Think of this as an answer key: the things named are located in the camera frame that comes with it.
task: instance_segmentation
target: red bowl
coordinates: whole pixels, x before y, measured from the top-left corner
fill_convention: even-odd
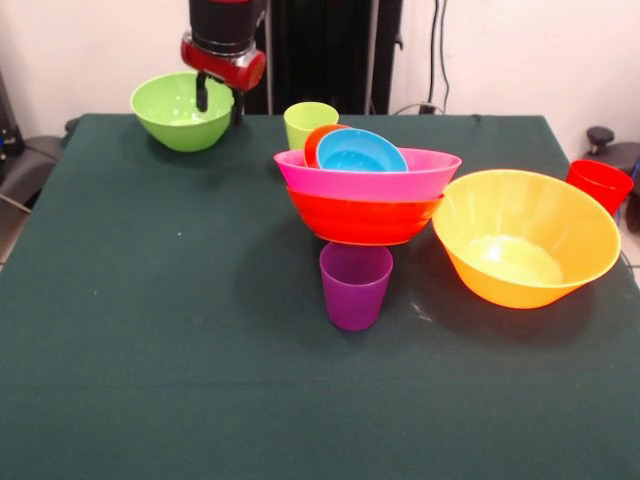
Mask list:
[[[287,188],[302,221],[318,237],[349,245],[407,243],[429,223],[443,196],[422,202],[361,202],[317,197]]]
[[[307,164],[307,167],[320,168],[320,165],[318,165],[318,155],[316,154],[320,140],[322,140],[327,133],[331,133],[335,130],[342,130],[343,128],[350,127],[337,123],[322,125],[309,134],[306,142],[304,142],[304,161]]]

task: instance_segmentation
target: purple cup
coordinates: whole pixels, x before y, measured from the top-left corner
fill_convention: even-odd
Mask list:
[[[320,271],[329,319],[357,332],[373,325],[384,300],[393,257],[386,247],[329,243],[320,253]]]

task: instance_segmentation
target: blue bowl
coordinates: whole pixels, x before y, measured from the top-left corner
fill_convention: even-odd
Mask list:
[[[325,135],[318,144],[318,166],[350,172],[407,172],[400,151],[380,135],[345,128]]]

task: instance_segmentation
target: plastic bowl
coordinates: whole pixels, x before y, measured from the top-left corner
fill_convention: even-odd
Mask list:
[[[131,109],[160,143],[179,152],[204,150],[215,144],[231,123],[233,95],[229,87],[206,81],[209,109],[196,108],[196,72],[169,73],[140,85]]]
[[[318,237],[370,247],[407,243],[429,223],[442,201],[358,202],[287,191],[302,221]]]
[[[462,160],[431,150],[400,148],[408,172],[368,173],[322,170],[305,166],[302,150],[288,150],[274,159],[295,192],[319,197],[371,202],[416,202],[438,198]]]
[[[334,125],[323,125],[311,132],[311,134],[307,137],[307,141],[304,142],[304,161],[307,167],[320,168],[320,166],[318,165],[317,155],[318,143],[320,143],[320,140],[322,140],[328,133],[331,133],[335,130],[341,130],[343,128],[350,127],[336,123]]]
[[[348,128],[325,135],[318,143],[318,165],[325,170],[348,172],[406,172],[407,162],[398,149],[380,135]]]
[[[467,287],[511,308],[548,305],[604,275],[620,254],[616,224],[596,200],[522,170],[455,180],[433,226]]]

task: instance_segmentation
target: white wall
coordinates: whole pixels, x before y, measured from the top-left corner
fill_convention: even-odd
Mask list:
[[[393,109],[427,99],[434,3],[405,0]],[[543,114],[570,159],[594,124],[640,140],[638,0],[449,0],[444,44],[449,113]]]
[[[427,97],[433,4],[405,0],[393,108]],[[0,0],[0,68],[24,133],[129,111],[138,84],[185,68],[187,26],[187,0]],[[596,123],[640,140],[639,32],[639,0],[449,0],[449,112],[544,114],[570,157]]]
[[[187,0],[0,0],[0,69],[25,135],[128,112],[146,79],[182,70]]]

